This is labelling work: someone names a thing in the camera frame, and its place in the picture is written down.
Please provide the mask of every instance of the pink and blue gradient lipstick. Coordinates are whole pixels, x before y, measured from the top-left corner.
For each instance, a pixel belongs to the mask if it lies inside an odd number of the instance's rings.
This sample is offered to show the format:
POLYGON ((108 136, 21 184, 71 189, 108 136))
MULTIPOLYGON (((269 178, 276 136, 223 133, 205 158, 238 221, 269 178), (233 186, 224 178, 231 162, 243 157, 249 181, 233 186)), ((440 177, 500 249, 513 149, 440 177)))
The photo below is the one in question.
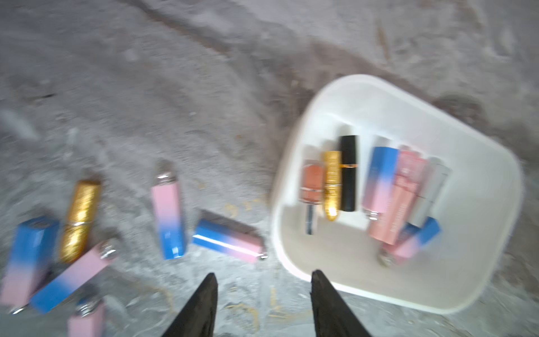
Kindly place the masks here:
POLYGON ((401 264, 415 256, 440 232, 438 221, 431 217, 427 218, 423 228, 408 224, 400 232, 397 243, 382 245, 378 259, 380 263, 388 267, 401 264))
POLYGON ((58 229, 58 220, 44 216, 18 226, 0 294, 12 313, 28 304, 50 270, 58 229))
POLYGON ((99 297, 83 298, 67 321, 69 337, 101 337, 105 331, 105 303, 99 297))
POLYGON ((163 258, 180 258, 185 254, 186 244, 179 183, 171 171, 158 174, 156 180, 156 185, 151 188, 151 195, 163 258))
POLYGON ((204 219, 198 223, 193 243, 250 263, 267 258, 260 237, 240 233, 204 219))
POLYGON ((84 283, 108 267, 118 255, 118 246, 115 239, 109 239, 90 249, 60 276, 38 291, 30 300, 30 305, 42 313, 52 310, 84 283))
POLYGON ((397 169, 399 150, 375 147, 363 196, 363 211, 371 220, 380 219, 388 210, 397 169))

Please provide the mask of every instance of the silver lip gloss cap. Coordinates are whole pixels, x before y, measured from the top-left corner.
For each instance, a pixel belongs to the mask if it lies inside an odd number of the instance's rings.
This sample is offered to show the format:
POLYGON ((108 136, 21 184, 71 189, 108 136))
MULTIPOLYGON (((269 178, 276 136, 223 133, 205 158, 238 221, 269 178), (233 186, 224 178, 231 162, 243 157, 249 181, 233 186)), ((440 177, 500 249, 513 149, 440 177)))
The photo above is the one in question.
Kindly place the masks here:
POLYGON ((101 259, 112 260, 120 253, 120 242, 117 239, 111 238, 103 241, 99 249, 101 259))
POLYGON ((103 299, 97 295, 81 299, 75 307, 75 315, 85 317, 95 312, 103 299))

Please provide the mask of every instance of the lip gloss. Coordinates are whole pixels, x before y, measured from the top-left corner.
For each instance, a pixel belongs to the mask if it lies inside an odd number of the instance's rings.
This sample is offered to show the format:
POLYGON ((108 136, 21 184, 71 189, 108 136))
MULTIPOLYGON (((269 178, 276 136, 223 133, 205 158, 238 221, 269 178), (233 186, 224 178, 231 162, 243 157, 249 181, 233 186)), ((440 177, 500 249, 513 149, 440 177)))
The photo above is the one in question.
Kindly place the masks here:
POLYGON ((324 193, 324 210, 328 220, 335 221, 341 207, 341 152, 324 153, 326 163, 326 192, 324 193))
POLYGON ((83 253, 98 209, 101 184, 81 180, 75 186, 60 246, 60 261, 75 262, 83 253))
POLYGON ((47 217, 31 219, 17 227, 0 294, 0 303, 11 306, 11 313, 23 310, 45 279, 58 229, 58 220, 47 217))
POLYGON ((423 228, 408 224, 400 233, 396 244, 390 245, 384 243, 382 245, 378 260, 387 267, 401 264, 415 256, 436 235, 438 235, 440 231, 438 221, 431 217, 427 218, 423 228))
POLYGON ((430 163, 427 168, 425 179, 421 184, 421 189, 413 205, 407 222, 421 227, 429 214, 432 204, 440 194, 447 177, 451 173, 448 167, 438 163, 430 163))
POLYGON ((367 186, 363 196, 363 211, 371 220, 379 220, 388 210, 397 168, 399 150, 375 147, 372 150, 367 186))
POLYGON ((268 257, 260 237, 241 233, 204 219, 197 225, 193 243, 250 263, 268 257))
POLYGON ((185 233, 179 194, 179 182, 171 171, 156 176, 151 188, 157 230, 165 260, 180 258, 185 254, 185 233))
POLYGON ((305 232, 312 235, 316 232, 316 206, 322 203, 324 184, 324 166, 317 160, 306 160, 303 165, 303 179, 300 189, 300 201, 307 205, 305 232))
POLYGON ((341 150, 341 210, 353 212, 356 210, 356 136, 342 136, 339 139, 341 150))
POLYGON ((30 304, 42 313, 49 312, 101 270, 108 267, 117 255, 118 243, 115 239, 101 242, 38 291, 30 299, 30 304))
POLYGON ((69 337, 101 337, 105 331, 105 303, 97 296, 81 299, 67 321, 69 337))
POLYGON ((389 232, 393 227, 392 224, 395 223, 397 215, 406 210, 404 207, 407 206, 403 205, 403 198, 407 189, 409 174, 414 170, 417 157, 417 154, 411 151, 399 152, 395 184, 393 185, 388 210, 382 214, 379 220, 372 221, 369 226, 369 235, 374 239, 388 242, 389 232))

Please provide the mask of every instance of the nude lip gloss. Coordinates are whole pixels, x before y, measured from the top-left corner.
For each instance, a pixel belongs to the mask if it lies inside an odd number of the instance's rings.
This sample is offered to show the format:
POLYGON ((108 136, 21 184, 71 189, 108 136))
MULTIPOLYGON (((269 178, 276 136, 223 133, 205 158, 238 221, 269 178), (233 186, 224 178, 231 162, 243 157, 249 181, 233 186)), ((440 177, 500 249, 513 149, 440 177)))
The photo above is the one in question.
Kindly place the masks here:
POLYGON ((356 136, 342 136, 339 139, 341 151, 341 210, 353 212, 356 210, 356 136))
POLYGON ((44 216, 18 226, 0 294, 0 304, 11 306, 12 314, 23 310, 45 279, 58 229, 58 220, 44 216))
POLYGON ((322 203, 324 185, 324 166, 316 160, 306 160, 303 165, 303 178, 300 189, 300 201, 307 205, 305 233, 316 232, 316 206, 322 203))
POLYGON ((450 173, 451 170, 442 164, 435 162, 429 164, 426 169, 425 179, 421 184, 420 192, 408 215, 408 223, 416 227, 421 227, 425 223, 431 206, 438 197, 438 194, 440 194, 441 188, 450 173))
POLYGON ((370 224, 371 237, 389 244, 395 243, 416 196, 417 185, 426 163, 416 152, 400 151, 388 210, 380 220, 370 224))
POLYGON ((375 147, 372 151, 367 186, 363 196, 363 211, 371 220, 379 220, 388 210, 399 150, 375 147))

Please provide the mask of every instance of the cosmetic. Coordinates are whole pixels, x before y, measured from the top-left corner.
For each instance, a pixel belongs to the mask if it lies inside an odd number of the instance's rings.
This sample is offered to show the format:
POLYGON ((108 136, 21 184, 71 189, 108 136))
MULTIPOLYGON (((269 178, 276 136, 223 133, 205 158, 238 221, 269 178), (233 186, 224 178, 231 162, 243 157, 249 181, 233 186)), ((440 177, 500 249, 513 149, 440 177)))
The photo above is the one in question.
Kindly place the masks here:
POLYGON ((108 267, 118 255, 118 247, 119 244, 115 239, 105 240, 96 245, 38 291, 31 298, 30 305, 42 313, 49 312, 108 267))
POLYGON ((84 252, 88 234, 98 209, 101 184, 81 180, 75 186, 60 246, 60 261, 75 262, 84 252))
POLYGON ((260 237, 241 233, 204 219, 197 225, 193 243, 250 263, 267 258, 266 248, 260 237))
POLYGON ((324 193, 324 210, 328 220, 335 221, 341 208, 341 152, 324 153, 326 164, 326 191, 324 193))
POLYGON ((410 172, 412 172, 412 170, 414 169, 414 162, 416 158, 417 154, 414 152, 399 152, 397 161, 397 172, 395 175, 395 184, 393 185, 388 209, 384 214, 382 214, 379 220, 371 221, 371 224, 369 225, 369 235, 374 239, 387 242, 386 238, 389 235, 392 223, 395 222, 398 213, 402 213, 405 211, 401 207, 402 198, 404 197, 404 194, 406 192, 406 188, 408 185, 408 177, 410 172))
POLYGON ((171 171, 156 176, 151 188, 157 232, 165 260, 180 258, 185 254, 185 228, 179 182, 171 171))
POLYGON ((378 259, 385 266, 401 264, 415 256, 440 233, 438 221, 428 217, 423 228, 408 224, 400 233, 397 243, 390 245, 384 243, 380 249, 378 259))
POLYGON ((341 150, 341 210, 354 212, 356 210, 356 136, 342 136, 339 139, 341 150))
POLYGON ((81 299, 67 321, 69 337, 101 337, 105 332, 105 303, 98 296, 81 299))
POLYGON ((375 147, 372 150, 367 186, 363 196, 363 211, 371 220, 379 220, 388 210, 391 200, 399 150, 375 147))
POLYGON ((50 270, 59 222, 48 217, 25 221, 17 227, 6 267, 0 304, 20 312, 50 270))
POLYGON ((421 227, 425 223, 431 206, 440 194, 451 170, 442 164, 430 163, 426 169, 425 178, 421 184, 420 192, 408 215, 407 222, 416 227, 421 227))
POLYGON ((300 201, 307 205, 305 233, 316 233, 316 207, 322 203, 324 185, 324 166, 317 160, 306 160, 303 165, 303 178, 300 189, 300 201))

